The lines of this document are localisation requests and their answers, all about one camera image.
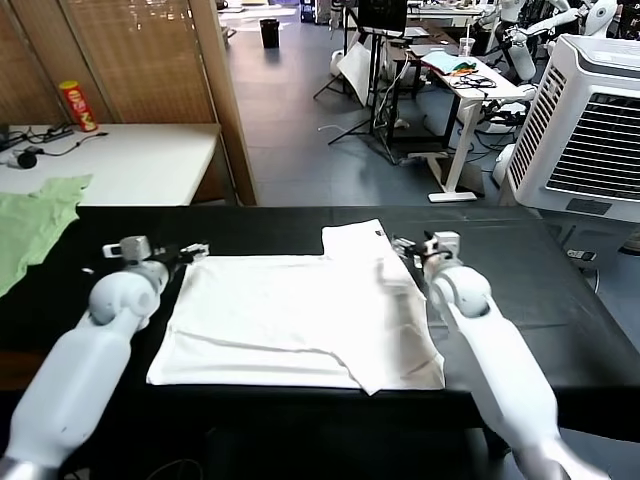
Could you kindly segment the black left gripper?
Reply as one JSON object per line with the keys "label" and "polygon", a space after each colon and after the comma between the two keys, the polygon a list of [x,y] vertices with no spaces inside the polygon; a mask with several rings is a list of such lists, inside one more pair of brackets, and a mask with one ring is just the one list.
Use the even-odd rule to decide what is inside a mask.
{"label": "black left gripper", "polygon": [[183,266],[197,262],[208,254],[208,243],[194,243],[185,247],[158,247],[153,250],[150,259],[162,263],[169,273],[177,273]]}

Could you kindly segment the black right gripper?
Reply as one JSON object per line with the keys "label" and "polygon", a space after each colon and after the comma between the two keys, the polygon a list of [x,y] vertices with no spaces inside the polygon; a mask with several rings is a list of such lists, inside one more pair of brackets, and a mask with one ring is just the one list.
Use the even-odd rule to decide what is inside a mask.
{"label": "black right gripper", "polygon": [[394,237],[392,245],[396,254],[409,261],[417,270],[422,270],[427,254],[430,252],[431,241],[429,239],[414,242],[402,237]]}

